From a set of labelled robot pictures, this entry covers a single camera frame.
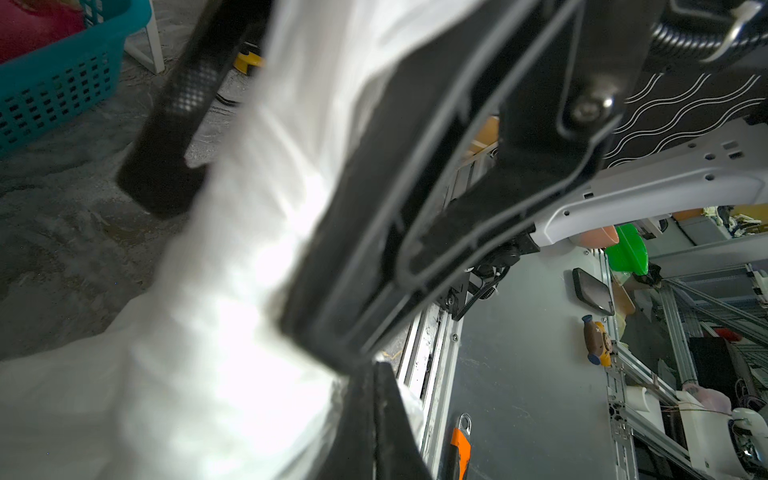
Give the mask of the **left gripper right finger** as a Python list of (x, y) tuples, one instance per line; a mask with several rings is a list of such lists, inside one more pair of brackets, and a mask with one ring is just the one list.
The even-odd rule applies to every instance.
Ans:
[(376, 363), (373, 373), (375, 479), (431, 479), (417, 448), (391, 366)]

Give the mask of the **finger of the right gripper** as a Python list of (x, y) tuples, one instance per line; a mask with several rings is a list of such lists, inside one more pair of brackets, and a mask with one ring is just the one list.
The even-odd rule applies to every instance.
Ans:
[(190, 167), (186, 151), (250, 34), (266, 27), (268, 1), (209, 1), (177, 65), (116, 176), (146, 212), (168, 219), (187, 212), (205, 166)]
[(409, 54), (279, 317), (349, 373), (601, 169), (665, 5), (483, 1)]

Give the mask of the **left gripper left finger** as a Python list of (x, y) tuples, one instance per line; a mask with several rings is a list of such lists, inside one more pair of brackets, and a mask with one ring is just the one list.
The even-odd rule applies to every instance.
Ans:
[(363, 480), (375, 477), (375, 366), (367, 365), (349, 380), (333, 444), (317, 479)]

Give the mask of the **white plastic grocery bag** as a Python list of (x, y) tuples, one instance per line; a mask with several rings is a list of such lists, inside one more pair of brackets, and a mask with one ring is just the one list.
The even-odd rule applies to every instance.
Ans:
[(5, 479), (308, 479), (342, 380), (278, 317), (398, 62), (473, 1), (281, 1), (153, 285), (102, 334), (1, 365)]

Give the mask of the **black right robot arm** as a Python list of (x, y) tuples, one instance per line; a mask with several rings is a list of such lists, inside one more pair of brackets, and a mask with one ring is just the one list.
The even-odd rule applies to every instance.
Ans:
[(261, 301), (351, 372), (471, 267), (605, 224), (767, 198), (767, 110), (605, 168), (641, 70), (723, 65), (666, 1), (211, 1), (121, 166), (189, 213), (161, 275), (203, 322)]

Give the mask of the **white two-tier shelf rack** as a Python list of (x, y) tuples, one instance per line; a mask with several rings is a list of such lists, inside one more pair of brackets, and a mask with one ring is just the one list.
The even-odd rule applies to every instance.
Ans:
[(159, 75), (166, 70), (166, 65), (152, 0), (148, 1), (148, 6), (151, 16), (143, 28), (146, 41), (136, 44), (133, 40), (126, 40), (124, 52), (150, 73)]

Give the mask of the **teal plastic fruit basket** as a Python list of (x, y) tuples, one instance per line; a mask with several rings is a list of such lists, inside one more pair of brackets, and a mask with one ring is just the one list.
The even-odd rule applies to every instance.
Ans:
[(1, 64), (1, 154), (113, 95), (127, 38), (150, 21), (148, 1), (81, 1), (59, 13), (78, 32)]

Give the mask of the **yellow black tape measure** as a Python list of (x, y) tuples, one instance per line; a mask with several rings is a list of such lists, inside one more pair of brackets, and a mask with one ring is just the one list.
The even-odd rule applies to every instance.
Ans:
[[(260, 47), (255, 43), (246, 41), (242, 44), (235, 57), (233, 68), (245, 76), (252, 76), (258, 68), (263, 66), (263, 63), (264, 59), (262, 58)], [(239, 101), (229, 99), (221, 93), (217, 93), (215, 99), (227, 107), (238, 107), (240, 105)]]

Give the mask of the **pink dragon fruit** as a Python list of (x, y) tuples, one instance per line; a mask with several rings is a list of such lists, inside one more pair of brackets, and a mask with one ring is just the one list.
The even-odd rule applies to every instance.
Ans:
[(85, 29), (79, 1), (1, 2), (1, 63)]

